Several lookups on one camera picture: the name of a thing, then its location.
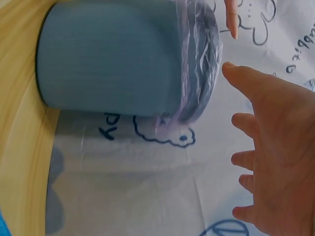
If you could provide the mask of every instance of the wooden surface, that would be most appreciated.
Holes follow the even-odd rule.
[[[0,208],[13,236],[45,235],[50,156],[59,111],[40,100],[35,47],[54,0],[0,0]]]

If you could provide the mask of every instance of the white sheet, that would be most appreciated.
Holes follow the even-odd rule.
[[[223,61],[301,85],[315,78],[315,2],[239,1],[237,41],[224,32],[223,0],[210,2],[222,31]],[[250,205],[252,196],[238,184],[245,171],[233,167],[230,157],[253,144],[230,119],[251,111],[249,101],[220,74],[200,120],[169,140],[149,141],[138,118],[62,112],[46,235],[264,235],[232,217],[232,209]],[[108,138],[99,128],[110,129]]]

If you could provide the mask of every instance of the human hand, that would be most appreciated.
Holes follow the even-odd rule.
[[[225,63],[222,71],[254,110],[232,117],[255,149],[232,156],[234,165],[253,171],[239,179],[253,205],[234,208],[234,217],[271,236],[312,236],[315,93],[248,67]]]
[[[224,0],[226,7],[226,27],[231,31],[233,38],[238,37],[237,0]]]

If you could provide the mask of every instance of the blue cylindrical container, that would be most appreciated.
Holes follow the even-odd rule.
[[[201,22],[196,27],[195,8],[188,9],[188,17],[189,39],[196,40],[194,30],[198,30],[204,40],[189,45],[189,76],[193,79],[189,80],[182,122],[198,117],[212,92],[212,68],[206,62],[210,57],[196,60],[212,53],[206,42],[208,26]],[[43,22],[36,53],[43,100],[62,110],[171,117],[183,97],[180,25],[173,1],[55,4]],[[197,67],[204,62],[207,66],[202,71]]]

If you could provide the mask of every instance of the plastic wrap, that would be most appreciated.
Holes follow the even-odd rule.
[[[156,132],[188,126],[205,110],[220,70],[223,44],[215,15],[204,0],[175,0],[182,49],[181,104],[158,117]]]

